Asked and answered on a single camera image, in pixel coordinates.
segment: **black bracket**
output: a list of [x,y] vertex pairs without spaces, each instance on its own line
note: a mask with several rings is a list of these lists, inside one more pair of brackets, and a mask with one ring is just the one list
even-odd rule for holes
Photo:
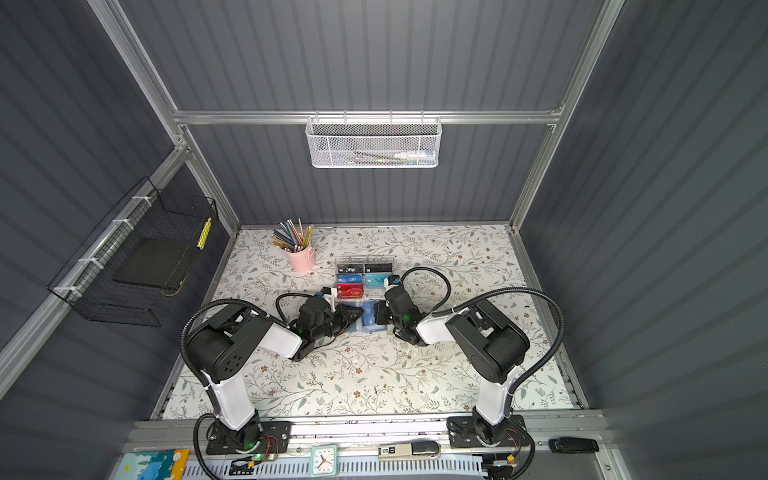
[[[518,425],[525,428],[525,420],[521,415],[512,415],[511,420],[515,421]],[[483,445],[478,439],[477,432],[475,432],[475,419],[471,416],[463,415],[456,417],[448,417],[447,423],[449,425],[449,438],[451,440],[452,449],[477,449],[487,447]],[[497,447],[524,447],[531,443],[522,435],[522,432],[518,432],[519,435],[510,433],[509,435],[502,435]]]
[[[277,439],[271,440],[270,453],[285,453],[288,451],[288,441],[290,440],[291,422],[260,422],[260,443],[249,455],[257,453],[266,453],[267,441],[265,435],[270,435]],[[214,426],[208,436],[208,446],[205,452],[208,455],[240,455],[237,450],[243,448],[225,433],[224,427],[219,422],[214,422]]]

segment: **black cable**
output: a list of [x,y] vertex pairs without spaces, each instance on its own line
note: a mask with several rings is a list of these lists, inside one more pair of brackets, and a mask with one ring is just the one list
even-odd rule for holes
[[456,305],[452,309],[447,309],[440,312],[434,312],[433,315],[441,316],[441,315],[448,315],[449,313],[452,313],[454,311],[458,312],[470,305],[474,305],[480,300],[485,300],[485,299],[491,298],[492,296],[503,295],[505,293],[527,293],[528,295],[539,296],[544,300],[546,300],[547,303],[552,305],[552,307],[554,308],[554,312],[558,318],[557,319],[558,334],[555,336],[554,341],[549,347],[549,350],[547,350],[544,356],[542,356],[538,360],[538,362],[534,363],[534,365],[530,369],[525,370],[525,372],[522,375],[520,375],[514,382],[512,382],[512,384],[509,386],[509,390],[508,390],[508,393],[509,393],[509,392],[514,392],[520,386],[520,384],[522,384],[525,380],[528,379],[528,377],[530,377],[531,375],[536,373],[541,367],[543,367],[558,351],[558,348],[560,348],[560,344],[563,343],[563,335],[565,334],[565,315],[563,315],[563,310],[560,308],[560,306],[553,299],[551,299],[546,293],[541,292],[539,290],[528,288],[526,286],[506,286],[504,288],[491,290],[490,292],[485,292],[481,295],[477,295],[475,298],[471,298],[464,303]]
[[200,384],[205,389],[206,393],[208,394],[208,398],[210,399],[211,405],[214,406],[214,413],[218,415],[221,413],[221,406],[219,405],[219,401],[217,400],[216,396],[211,392],[210,383],[208,382],[208,378],[206,378],[205,375],[203,375],[202,371],[200,370],[200,367],[195,365],[194,361],[192,360],[192,357],[189,353],[189,348],[187,346],[188,343],[188,336],[190,333],[190,330],[192,328],[192,325],[195,323],[195,320],[197,320],[203,313],[207,312],[208,310],[214,308],[215,306],[219,305],[241,305],[245,306],[246,308],[251,309],[254,312],[257,312],[259,315],[263,315],[268,319],[274,320],[274,317],[270,316],[269,313],[265,312],[258,306],[253,305],[251,302],[247,302],[245,300],[240,300],[237,298],[223,298],[214,300],[213,302],[206,303],[205,305],[202,305],[197,312],[195,312],[192,317],[187,321],[187,323],[184,324],[184,327],[181,329],[181,335],[180,335],[180,353],[181,358],[184,360],[184,364],[187,365],[187,368],[197,377],[198,380],[200,380]]
[[514,427],[516,427],[515,430],[517,432],[522,432],[523,436],[528,440],[528,443],[531,444],[531,451],[528,452],[528,455],[526,455],[525,462],[523,462],[522,465],[519,465],[517,468],[515,468],[515,471],[512,473],[512,476],[507,479],[507,480],[515,480],[515,478],[525,473],[525,471],[528,470],[528,467],[531,466],[531,462],[533,462],[533,455],[536,453],[536,443],[533,441],[533,437],[531,437],[531,434],[528,433],[528,430],[524,429],[522,425],[517,423],[515,420],[512,420],[512,419],[508,419],[508,420]]
[[208,475],[208,478],[211,480],[221,480],[220,477],[217,477],[210,470],[210,468],[208,468],[208,465],[205,465],[203,454],[200,451],[200,424],[203,423],[203,420],[205,419],[214,419],[214,421],[216,421],[216,416],[213,413],[204,413],[203,415],[200,415],[200,418],[197,419],[197,421],[194,423],[194,429],[192,430],[192,445],[194,446],[194,454],[197,457],[197,463],[200,464],[200,468],[203,469],[205,475]]
[[236,458],[232,462],[230,462],[230,470],[227,474],[228,475],[248,475],[256,466],[255,462],[253,467],[250,466],[251,462],[253,462],[252,457]]
[[400,276],[400,283],[402,283],[402,285],[405,286],[405,281],[406,281],[406,277],[408,276],[408,274],[411,273],[411,272],[415,272],[417,270],[424,270],[424,271],[427,271],[427,272],[434,273],[435,275],[437,275],[440,278],[442,278],[442,281],[445,282],[445,286],[448,287],[448,291],[445,292],[445,296],[442,298],[442,300],[440,300],[437,303],[437,305],[435,305],[434,307],[432,307],[431,310],[429,310],[430,313],[433,313],[435,310],[440,308],[440,306],[442,306],[443,303],[447,302],[448,298],[451,297],[451,282],[448,280],[447,276],[443,275],[442,273],[440,273],[438,270],[435,270],[434,268],[429,268],[428,266],[414,266],[412,269],[406,270],[406,272],[403,275]]
[[278,296],[278,297],[275,299],[275,310],[277,310],[277,314],[278,314],[278,315],[280,315],[280,318],[281,318],[281,320],[282,320],[282,321],[283,321],[283,323],[285,324],[284,326],[285,326],[286,328],[290,328],[290,327],[288,326],[288,319],[286,318],[285,314],[283,313],[283,309],[281,309],[281,308],[280,308],[280,301],[281,301],[282,299],[284,299],[285,297],[287,297],[287,296],[303,296],[304,298],[312,298],[314,295],[309,295],[308,293],[293,293],[293,292],[288,292],[288,293],[284,293],[283,295],[280,295],[280,296]]

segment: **clock face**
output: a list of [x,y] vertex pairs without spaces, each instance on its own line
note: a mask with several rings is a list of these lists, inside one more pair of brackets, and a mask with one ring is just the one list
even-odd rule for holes
[[315,449],[312,455],[312,473],[314,475],[328,475],[336,470],[336,449],[321,447]]

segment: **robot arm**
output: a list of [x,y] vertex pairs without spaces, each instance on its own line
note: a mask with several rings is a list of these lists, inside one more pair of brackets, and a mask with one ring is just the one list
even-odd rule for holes
[[[355,307],[333,308],[323,298],[325,293],[301,294],[309,298],[291,327],[239,299],[214,300],[203,305],[184,326],[181,356],[205,388],[218,430],[238,452],[250,451],[262,435],[259,415],[250,402],[242,372],[253,351],[261,348],[299,361],[314,350],[318,341],[335,338],[362,315],[362,309]],[[219,305],[225,307],[190,332],[199,316]],[[279,304],[278,311],[282,316]]]
[[456,342],[480,374],[480,393],[473,416],[475,432],[492,445],[506,431],[511,411],[512,383],[525,369],[521,364],[531,344],[525,333],[489,300],[479,300],[458,312],[419,312],[399,283],[386,292],[396,335],[415,345]]

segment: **pink pencil cup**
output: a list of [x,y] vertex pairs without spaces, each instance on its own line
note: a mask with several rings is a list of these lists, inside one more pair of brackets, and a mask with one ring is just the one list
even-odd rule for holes
[[315,268],[315,249],[307,247],[298,253],[287,252],[293,271],[296,273],[308,273]]

